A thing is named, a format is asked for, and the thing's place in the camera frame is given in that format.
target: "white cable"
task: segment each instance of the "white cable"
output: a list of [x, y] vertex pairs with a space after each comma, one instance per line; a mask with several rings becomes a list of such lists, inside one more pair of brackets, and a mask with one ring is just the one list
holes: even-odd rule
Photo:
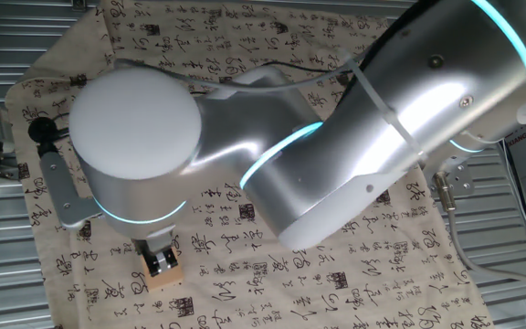
[[[362, 54], [360, 54], [356, 58], [354, 58], [354, 60], [356, 60], [356, 62], [359, 62], [360, 60], [364, 59], [364, 56], [365, 56], [367, 51], [368, 51], [368, 49], [365, 50]], [[195, 78], [191, 78], [191, 77], [185, 76], [184, 74], [171, 72], [170, 70], [167, 70], [167, 69], [156, 68], [156, 67], [153, 67], [151, 65], [147, 65], [145, 63], [136, 62], [134, 60], [126, 59], [126, 58], [119, 58], [119, 59], [117, 59], [115, 61], [115, 64], [118, 65], [118, 66], [120, 66], [121, 64], [126, 64], [126, 65], [131, 65], [131, 66], [134, 66], [134, 67], [141, 67], [141, 68], [147, 68], [147, 69], [156, 69], [156, 70], [159, 70], [162, 73], [165, 73], [165, 74], [169, 75], [172, 78], [175, 78], [175, 79], [178, 79], [178, 80], [181, 80], [181, 81], [185, 81], [185, 82], [189, 82], [189, 83], [194, 83], [194, 84], [201, 85], [201, 86], [215, 88], [215, 89], [226, 89], [226, 90], [231, 90], [231, 91], [242, 91], [242, 92], [261, 92], [261, 93], [275, 92], [275, 91], [284, 91], [284, 90], [288, 90], [288, 89], [302, 88], [302, 87], [310, 86], [310, 85], [313, 85], [313, 84], [317, 83], [318, 81], [324, 81], [324, 80], [329, 79], [331, 77], [335, 77], [335, 76], [341, 74], [342, 72], [344, 72], [345, 70], [348, 69], [347, 65], [342, 65], [339, 68], [337, 68], [337, 69], [335, 69], [335, 70], [333, 70], [331, 72], [324, 73], [324, 74], [322, 74], [322, 75], [320, 75], [318, 77], [311, 78], [311, 79], [308, 79], [308, 80], [302, 80], [302, 81], [298, 81], [298, 82], [291, 82], [291, 83], [287, 83], [287, 84], [283, 84], [283, 85], [279, 85], [279, 86], [275, 86], [275, 87], [253, 87], [253, 86], [248, 86], [248, 85], [236, 83], [236, 82], [233, 82], [233, 81], [229, 81], [229, 82], [225, 82], [225, 83], [218, 83], [218, 82], [212, 82], [212, 81], [199, 80], [199, 79], [195, 79]]]
[[456, 228], [456, 215], [454, 214], [454, 210], [447, 211], [447, 220], [449, 221], [449, 230], [452, 236], [452, 241], [454, 242], [454, 247], [456, 247], [458, 256], [462, 259], [462, 261], [464, 262], [466, 266], [470, 267], [474, 271], [478, 271], [478, 272], [485, 273], [488, 275], [494, 275], [494, 276], [498, 276], [504, 279], [511, 279], [511, 280], [526, 282], [526, 275], [519, 274], [519, 273], [513, 273], [509, 271], [498, 271], [498, 270], [486, 269], [472, 262], [472, 260], [470, 260], [468, 256], [466, 256], [466, 253], [460, 246], [460, 241], [458, 239], [458, 229]]
[[465, 130], [464, 132], [462, 132], [462, 134], [465, 134], [467, 136], [470, 136], [472, 137], [475, 141], [477, 142], [481, 142], [481, 143], [487, 143], [487, 144], [494, 144], [494, 143], [500, 143], [500, 141], [504, 140], [504, 138], [501, 138], [499, 139], [498, 141], [487, 141], [485, 139], [482, 139], [478, 136], [475, 136], [473, 133], [469, 132], [468, 130]]

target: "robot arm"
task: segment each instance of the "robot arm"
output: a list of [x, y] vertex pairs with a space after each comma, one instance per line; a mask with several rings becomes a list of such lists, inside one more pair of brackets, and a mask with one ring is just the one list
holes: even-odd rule
[[[94, 195], [82, 219], [104, 213], [121, 234], [143, 241], [155, 256], [148, 265], [166, 264], [186, 201], [228, 179], [240, 182], [284, 246], [313, 246], [413, 165], [430, 179], [481, 149], [466, 129], [488, 140], [517, 121], [512, 101], [526, 103], [526, 1], [422, 0], [354, 71], [325, 122], [294, 90], [223, 85], [193, 99], [173, 78], [142, 68], [92, 81], [69, 126]], [[234, 82], [242, 91], [287, 83], [270, 68]], [[46, 179], [52, 197], [63, 197]]]

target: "corrugated metal wall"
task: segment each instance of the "corrugated metal wall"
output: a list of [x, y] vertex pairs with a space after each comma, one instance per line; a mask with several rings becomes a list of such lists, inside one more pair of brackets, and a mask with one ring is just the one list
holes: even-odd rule
[[[399, 17], [415, 0], [269, 1], [341, 12]], [[0, 102], [7, 89], [81, 15], [69, 0], [0, 0]], [[458, 229], [481, 265], [526, 274], [526, 224], [497, 150], [468, 162], [476, 194], [458, 200]], [[526, 284], [472, 273], [499, 328], [526, 327]], [[0, 180], [0, 326], [52, 328], [28, 214], [19, 183]]]

